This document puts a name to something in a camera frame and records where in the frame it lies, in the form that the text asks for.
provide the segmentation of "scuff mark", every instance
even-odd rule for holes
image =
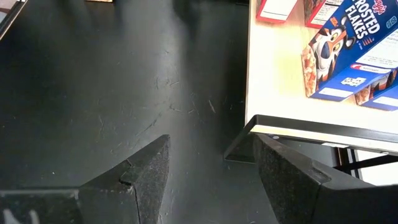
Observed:
[[[73,191],[73,198],[75,198],[75,200],[79,200],[79,191],[78,190]]]
[[[130,149],[131,149],[131,150],[135,149],[140,140],[141,140],[141,138],[139,138],[139,139],[136,141],[136,143],[135,143]]]
[[[155,120],[154,120],[150,125],[148,125],[148,127],[146,127],[146,129],[144,129],[144,130],[142,130],[142,131],[140,131],[139,133],[136,134],[136,137],[137,137],[137,136],[140,136],[142,133],[146,132],[150,127],[155,126],[155,124],[156,124],[156,122],[157,122],[157,119],[158,119],[159,117],[161,117],[161,116],[162,116],[162,113],[159,113],[159,115],[157,115],[157,117],[155,118]]]
[[[163,217],[162,217],[162,214],[159,214],[159,218],[158,218],[158,221],[157,222],[159,222],[159,224],[163,224]]]
[[[173,83],[170,84],[170,86],[172,86],[174,84],[177,84],[177,83],[180,83],[180,81],[173,82]]]
[[[195,111],[197,112],[197,114],[199,115],[199,111],[198,111],[198,108],[197,108],[197,106],[195,105],[195,103],[193,102],[193,100],[191,99],[191,101],[192,101],[192,105],[193,105],[193,107],[194,107],[194,109],[195,109]]]
[[[175,199],[175,196],[173,196],[172,202],[170,203],[170,213],[171,214],[173,214],[174,199]]]
[[[113,133],[114,133],[115,135],[118,135],[118,132],[116,131],[116,126],[115,126],[115,125],[113,126]]]
[[[170,104],[169,108],[170,108],[170,110],[182,112],[182,110],[175,109],[175,108],[173,107],[173,104]]]
[[[213,113],[216,113],[216,110],[214,110],[214,106],[213,106],[213,104],[211,103],[210,100],[209,100],[209,104],[210,104],[210,107],[211,107],[211,110],[213,111]]]
[[[101,115],[98,115],[98,120],[101,123],[101,127],[99,128],[98,138],[100,139],[102,136],[102,132],[104,130],[104,123],[102,122]]]
[[[134,187],[131,186],[129,189],[127,189],[127,193],[132,195],[134,193]]]
[[[111,149],[111,154],[113,154],[113,151],[117,150],[121,146],[122,142],[119,143],[114,149]]]

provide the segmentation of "metal table frame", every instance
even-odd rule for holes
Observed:
[[[19,12],[25,6],[27,0],[17,0],[14,6],[10,9],[6,17],[0,22],[0,40],[11,26],[14,19],[18,16]]]
[[[289,119],[289,118],[279,118],[274,116],[265,116],[265,115],[255,115],[253,118],[245,125],[243,130],[238,134],[232,144],[227,148],[224,153],[224,159],[227,161],[237,161],[237,162],[248,162],[255,163],[255,159],[253,156],[252,150],[250,150],[251,142],[248,141],[248,134],[251,133],[251,130],[255,125],[263,125],[263,126],[271,126],[276,128],[286,128],[286,129],[295,129],[300,131],[311,131],[316,133],[323,134],[333,134],[339,136],[347,136],[354,138],[363,138],[377,141],[386,141],[398,143],[398,134],[393,133],[385,133],[381,131],[375,131],[364,128],[354,128],[349,126],[341,126],[336,124],[326,124],[326,123],[318,123],[312,121],[303,121],[297,119]],[[316,140],[316,139],[306,139],[300,138],[298,136],[281,136],[275,134],[267,134],[273,139],[286,139],[300,142],[309,142],[314,144],[323,144],[324,141]],[[389,155],[368,159],[365,161],[358,161],[354,152],[349,152],[349,150],[364,150],[364,151],[379,151],[370,148],[363,148],[358,146],[349,146],[346,149],[336,148],[336,155],[340,164],[335,168],[343,171],[345,173],[354,175],[357,178],[360,178],[358,173],[358,169],[377,166],[381,164],[388,164],[391,162],[398,162],[398,153],[391,152]]]

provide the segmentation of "cereal box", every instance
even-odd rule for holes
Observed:
[[[345,0],[302,52],[307,96],[341,101],[398,67],[398,0]]]
[[[398,78],[394,70],[355,94],[358,105],[382,110],[398,110]]]
[[[305,26],[320,29],[343,0],[304,0]]]
[[[256,19],[259,21],[285,22],[297,0],[259,0]]]

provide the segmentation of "tony the tiger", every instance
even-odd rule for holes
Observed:
[[[309,43],[315,57],[317,82],[331,78],[340,51],[343,47],[350,49],[355,43],[356,38],[347,35],[347,20],[344,16],[340,25],[334,29],[321,28]]]

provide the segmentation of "nutrition facts label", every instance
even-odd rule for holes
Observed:
[[[266,0],[261,10],[261,17],[286,20],[297,0]]]
[[[343,3],[343,0],[327,0],[317,12],[311,23],[323,26],[325,22],[331,17],[331,15],[335,13],[341,3]]]
[[[380,41],[356,62],[381,68],[397,68],[398,29]]]

